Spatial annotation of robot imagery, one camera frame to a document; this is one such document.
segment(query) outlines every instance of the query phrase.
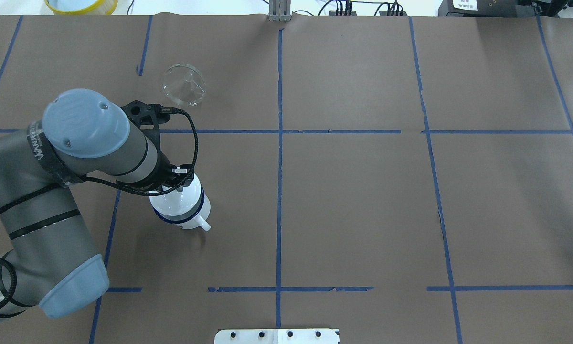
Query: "gray robot arm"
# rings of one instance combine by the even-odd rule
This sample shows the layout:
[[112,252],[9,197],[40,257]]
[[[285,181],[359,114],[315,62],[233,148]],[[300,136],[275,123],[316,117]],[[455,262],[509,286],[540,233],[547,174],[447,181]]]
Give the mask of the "gray robot arm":
[[59,318],[108,289],[106,268],[69,185],[96,170],[140,192],[186,185],[159,150],[159,129],[139,129],[145,123],[140,113],[157,106],[134,102],[126,115],[101,94],[75,89],[49,104],[42,121],[0,137],[0,207],[56,182],[62,186],[0,215],[13,244],[0,256],[0,320],[35,305]]

